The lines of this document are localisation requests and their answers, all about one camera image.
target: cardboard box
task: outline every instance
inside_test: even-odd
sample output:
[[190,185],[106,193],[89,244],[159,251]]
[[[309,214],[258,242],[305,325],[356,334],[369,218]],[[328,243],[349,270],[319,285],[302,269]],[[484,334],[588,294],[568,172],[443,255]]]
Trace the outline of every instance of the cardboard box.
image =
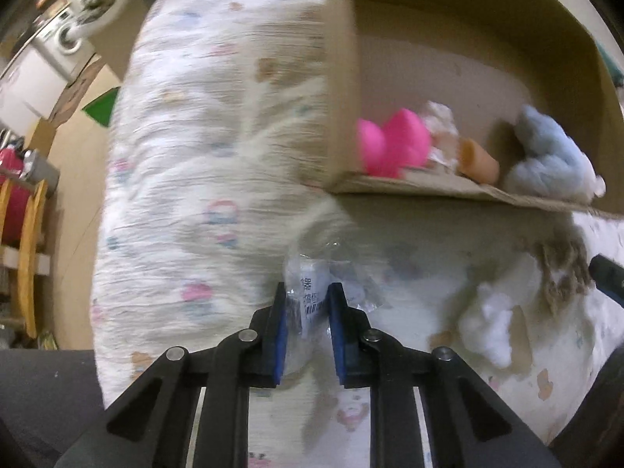
[[[330,90],[324,186],[334,193],[438,195],[551,211],[624,215],[624,121],[589,33],[557,0],[327,0]],[[433,100],[501,165],[524,156],[513,135],[529,103],[555,118],[606,182],[592,207],[507,194],[459,176],[363,174],[359,117],[383,123]]]
[[40,118],[37,124],[27,133],[24,139],[24,148],[36,149],[47,158],[48,154],[50,154],[54,137],[56,137],[56,128],[48,120]]

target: green paper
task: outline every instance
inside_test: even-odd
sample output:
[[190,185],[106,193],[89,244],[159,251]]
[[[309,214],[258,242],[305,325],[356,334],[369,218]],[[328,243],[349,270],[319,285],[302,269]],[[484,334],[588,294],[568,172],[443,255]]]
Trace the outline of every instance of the green paper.
[[119,87],[108,90],[104,95],[98,96],[92,102],[89,102],[82,109],[93,120],[96,120],[102,126],[108,128],[110,126],[110,117],[113,114],[113,107],[117,99]]

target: white fabric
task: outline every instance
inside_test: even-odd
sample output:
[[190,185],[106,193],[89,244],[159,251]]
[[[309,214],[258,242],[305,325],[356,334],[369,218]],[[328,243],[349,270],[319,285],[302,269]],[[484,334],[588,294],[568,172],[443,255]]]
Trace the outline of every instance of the white fabric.
[[[539,296],[523,299],[524,372],[471,356],[451,331],[477,285],[520,252],[581,232],[589,254],[624,261],[624,227],[494,203],[327,195],[316,186],[323,5],[154,5],[111,127],[91,310],[105,403],[168,347],[203,349],[246,327],[271,301],[292,242],[340,237],[385,299],[373,325],[416,349],[450,343],[548,441],[622,340],[620,307],[591,291],[553,318]],[[517,303],[526,295],[522,280],[512,292]],[[254,390],[250,410],[252,467],[368,466],[369,395],[340,389],[328,339],[279,389]]]

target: stuffed animal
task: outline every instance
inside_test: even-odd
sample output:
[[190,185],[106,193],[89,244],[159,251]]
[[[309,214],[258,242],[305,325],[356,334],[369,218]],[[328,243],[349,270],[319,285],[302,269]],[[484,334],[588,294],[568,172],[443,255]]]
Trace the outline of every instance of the stuffed animal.
[[605,194],[603,179],[554,119],[525,105],[514,131],[526,159],[507,174],[506,191],[581,204]]
[[358,121],[360,154],[370,176],[399,178],[403,167],[423,167],[431,149],[431,134],[420,118],[401,109],[383,127]]

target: pink toy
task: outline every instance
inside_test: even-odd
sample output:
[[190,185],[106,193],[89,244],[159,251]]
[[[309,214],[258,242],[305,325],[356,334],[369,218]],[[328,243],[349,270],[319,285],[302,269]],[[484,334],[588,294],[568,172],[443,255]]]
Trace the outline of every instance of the pink toy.
[[360,150],[366,173],[398,178],[403,167],[423,167],[431,149],[431,134],[408,109],[398,111],[382,128],[359,120]]

